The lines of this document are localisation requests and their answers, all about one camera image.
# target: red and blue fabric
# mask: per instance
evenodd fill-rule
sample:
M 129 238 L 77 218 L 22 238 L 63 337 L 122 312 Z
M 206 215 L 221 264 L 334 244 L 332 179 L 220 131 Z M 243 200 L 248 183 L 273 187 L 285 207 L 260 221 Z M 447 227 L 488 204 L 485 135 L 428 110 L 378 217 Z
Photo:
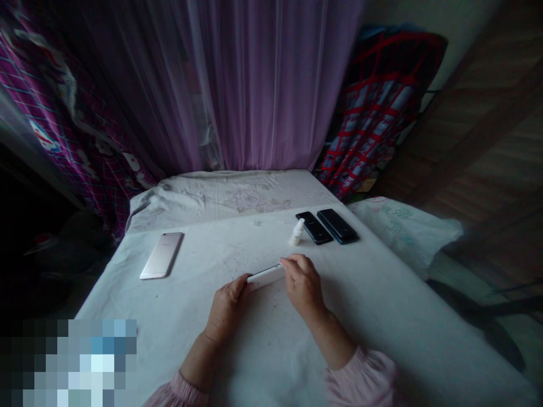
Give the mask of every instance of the red and blue fabric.
M 319 181 L 348 201 L 416 117 L 447 41 L 436 34 L 384 31 L 358 44 L 340 95 L 338 135 Z

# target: white smartphone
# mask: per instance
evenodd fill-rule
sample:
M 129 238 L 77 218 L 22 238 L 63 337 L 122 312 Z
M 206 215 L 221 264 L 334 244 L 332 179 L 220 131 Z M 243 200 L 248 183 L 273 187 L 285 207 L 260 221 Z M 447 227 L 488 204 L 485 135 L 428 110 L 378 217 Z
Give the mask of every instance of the white smartphone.
M 285 277 L 285 269 L 282 265 L 270 267 L 269 269 L 259 271 L 247 279 L 247 284 L 253 283 L 251 291 L 262 288 L 265 285 L 276 282 Z
M 149 256 L 149 260 L 147 260 L 147 264 L 140 274 L 141 280 L 168 276 L 184 235 L 184 233 L 163 233 L 160 236 L 151 256 Z

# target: wooden wall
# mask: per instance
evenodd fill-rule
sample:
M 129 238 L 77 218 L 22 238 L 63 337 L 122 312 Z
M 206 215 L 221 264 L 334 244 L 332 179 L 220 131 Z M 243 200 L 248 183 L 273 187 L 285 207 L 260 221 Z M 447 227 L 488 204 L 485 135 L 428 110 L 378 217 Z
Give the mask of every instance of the wooden wall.
M 543 2 L 505 0 L 371 195 L 460 220 L 449 253 L 508 288 L 543 279 L 542 185 Z

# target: table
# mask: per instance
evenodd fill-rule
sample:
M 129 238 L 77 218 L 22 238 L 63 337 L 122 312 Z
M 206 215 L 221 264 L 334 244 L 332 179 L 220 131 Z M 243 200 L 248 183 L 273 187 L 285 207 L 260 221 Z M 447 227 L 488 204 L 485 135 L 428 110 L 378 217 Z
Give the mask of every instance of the table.
M 297 248 L 288 245 L 296 213 L 327 208 L 361 240 L 316 246 L 304 235 Z M 171 275 L 139 280 L 160 234 L 172 231 L 186 235 Z M 414 405 L 536 405 L 524 377 L 339 202 L 129 233 L 118 252 L 125 255 L 112 258 L 77 318 L 137 319 L 137 372 L 127 377 L 134 390 L 126 405 L 142 404 L 179 368 L 217 288 L 292 252 L 311 257 L 327 306 L 353 337 L 396 361 Z M 279 280 L 251 294 L 211 404 L 327 405 L 324 369 Z

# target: person's left hand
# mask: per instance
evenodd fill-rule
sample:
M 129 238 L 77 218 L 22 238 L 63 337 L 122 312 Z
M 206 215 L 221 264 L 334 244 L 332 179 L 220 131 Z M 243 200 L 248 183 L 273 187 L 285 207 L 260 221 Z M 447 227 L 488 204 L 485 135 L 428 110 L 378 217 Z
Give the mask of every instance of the person's left hand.
M 218 289 L 213 297 L 205 337 L 215 345 L 222 345 L 232 335 L 242 318 L 251 290 L 247 284 L 250 274 L 239 276 Z

